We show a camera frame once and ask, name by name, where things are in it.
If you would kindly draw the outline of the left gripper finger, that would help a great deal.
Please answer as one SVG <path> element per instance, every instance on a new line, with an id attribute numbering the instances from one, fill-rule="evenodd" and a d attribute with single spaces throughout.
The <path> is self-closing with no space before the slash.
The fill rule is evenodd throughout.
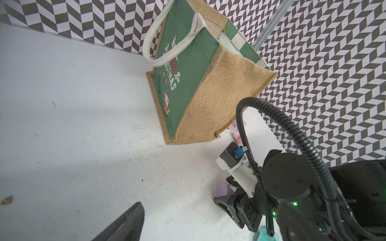
<path id="1" fill-rule="evenodd" d="M 137 202 L 92 241 L 139 241 L 144 219 L 144 207 L 141 202 Z"/>

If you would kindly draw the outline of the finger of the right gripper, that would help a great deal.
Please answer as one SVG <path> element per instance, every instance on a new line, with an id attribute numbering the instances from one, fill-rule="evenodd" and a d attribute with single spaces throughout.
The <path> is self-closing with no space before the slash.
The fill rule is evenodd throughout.
<path id="1" fill-rule="evenodd" d="M 238 203 L 238 197 L 239 196 L 237 194 L 229 194 L 225 196 L 215 197 L 213 198 L 213 201 L 219 208 L 221 208 L 231 217 L 231 219 L 236 223 L 239 228 L 243 228 L 244 223 L 240 218 L 240 212 L 236 206 L 236 204 Z"/>

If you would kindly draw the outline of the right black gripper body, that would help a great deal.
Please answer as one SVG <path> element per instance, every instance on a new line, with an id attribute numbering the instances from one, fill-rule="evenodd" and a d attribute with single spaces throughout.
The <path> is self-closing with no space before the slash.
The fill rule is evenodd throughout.
<path id="1" fill-rule="evenodd" d="M 326 202 L 315 172 L 303 155 L 271 150 L 260 167 L 261 181 L 255 195 L 246 192 L 230 175 L 226 182 L 235 187 L 237 208 L 244 223 L 255 235 L 255 241 L 330 241 L 331 226 L 327 217 Z M 260 186 L 265 188 L 271 202 L 270 214 L 277 222 L 273 237 L 267 234 L 268 226 L 260 226 L 265 216 L 265 205 Z"/>

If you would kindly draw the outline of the purple hourglass front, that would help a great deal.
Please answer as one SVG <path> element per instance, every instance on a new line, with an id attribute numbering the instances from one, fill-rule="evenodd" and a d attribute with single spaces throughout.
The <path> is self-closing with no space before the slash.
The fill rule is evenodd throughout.
<path id="1" fill-rule="evenodd" d="M 215 197 L 223 197 L 233 195 L 235 192 L 235 187 L 230 185 L 227 182 L 221 182 L 218 184 Z"/>

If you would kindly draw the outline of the pink hourglass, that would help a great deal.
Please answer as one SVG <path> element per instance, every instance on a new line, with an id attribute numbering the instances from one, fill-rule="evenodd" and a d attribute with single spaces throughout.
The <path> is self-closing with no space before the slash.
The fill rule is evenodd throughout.
<path id="1" fill-rule="evenodd" d="M 237 126 L 237 122 L 234 121 L 234 122 L 228 127 L 228 129 L 233 133 L 233 138 L 234 138 L 235 143 L 236 143 L 238 146 L 242 146 L 242 145 L 243 145 L 243 142 L 242 142 L 242 139 L 241 139 L 241 136 L 240 136 L 240 132 L 239 132 L 239 129 L 238 129 L 238 126 Z"/>

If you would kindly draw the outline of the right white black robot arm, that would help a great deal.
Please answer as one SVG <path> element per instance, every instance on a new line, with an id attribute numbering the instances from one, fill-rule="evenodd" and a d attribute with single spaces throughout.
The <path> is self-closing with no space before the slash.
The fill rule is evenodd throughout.
<path id="1" fill-rule="evenodd" d="M 300 154 L 270 150 L 254 160 L 243 112 L 253 107 L 284 128 Z M 386 238 L 386 162 L 359 161 L 329 168 L 306 134 L 279 108 L 256 97 L 236 108 L 242 144 L 217 159 L 229 173 L 214 203 L 256 241 L 383 241 Z"/>

